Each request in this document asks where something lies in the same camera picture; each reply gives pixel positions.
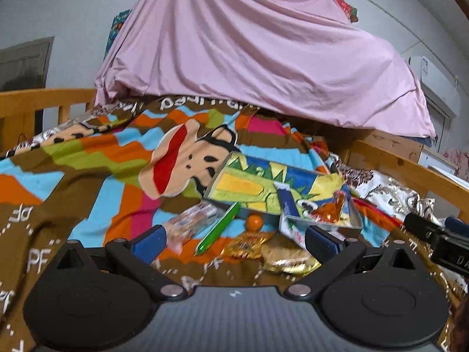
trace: bed frame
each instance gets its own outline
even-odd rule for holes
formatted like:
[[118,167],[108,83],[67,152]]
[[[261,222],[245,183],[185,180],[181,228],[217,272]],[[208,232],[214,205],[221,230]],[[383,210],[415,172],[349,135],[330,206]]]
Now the bed frame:
[[[92,106],[94,89],[36,89],[0,93],[0,152],[18,144],[21,135],[33,136],[34,112],[58,107],[58,123],[69,118],[72,104]],[[376,169],[416,190],[421,197],[433,192],[460,210],[459,218],[469,223],[469,190],[416,162],[382,149],[370,141],[352,139],[340,150],[342,160],[353,168]]]

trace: green marker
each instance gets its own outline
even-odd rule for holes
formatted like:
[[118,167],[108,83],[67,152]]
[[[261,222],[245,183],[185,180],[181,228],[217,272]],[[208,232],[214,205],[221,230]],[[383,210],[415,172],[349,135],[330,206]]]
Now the green marker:
[[221,233],[223,233],[233,218],[236,217],[240,208],[241,204],[239,202],[234,203],[229,207],[226,213],[215,223],[210,232],[208,232],[202,241],[199,242],[196,247],[196,252],[194,253],[195,256],[202,255],[208,249],[210,249],[210,247],[220,237]]

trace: silver bolt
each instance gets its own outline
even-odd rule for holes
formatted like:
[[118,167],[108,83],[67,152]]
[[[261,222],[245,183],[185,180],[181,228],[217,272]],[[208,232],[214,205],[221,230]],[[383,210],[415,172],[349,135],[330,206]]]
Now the silver bolt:
[[294,284],[288,288],[288,292],[295,297],[305,297],[311,289],[306,284]]
[[167,284],[161,288],[161,293],[166,297],[178,297],[184,293],[184,289],[177,284]]

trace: hanging pink fabric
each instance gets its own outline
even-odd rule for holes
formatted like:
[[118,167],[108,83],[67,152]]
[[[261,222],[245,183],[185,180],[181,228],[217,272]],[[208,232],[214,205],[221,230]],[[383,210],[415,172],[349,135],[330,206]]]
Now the hanging pink fabric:
[[348,128],[435,137],[425,97],[386,41],[334,0],[140,0],[95,80],[118,95],[235,99]]

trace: white air conditioner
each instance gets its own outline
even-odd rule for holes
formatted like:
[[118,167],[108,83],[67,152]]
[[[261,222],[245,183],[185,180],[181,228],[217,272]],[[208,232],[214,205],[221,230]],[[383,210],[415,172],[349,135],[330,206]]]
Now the white air conditioner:
[[409,64],[432,106],[449,119],[459,116],[461,97],[454,83],[425,57],[411,57]]

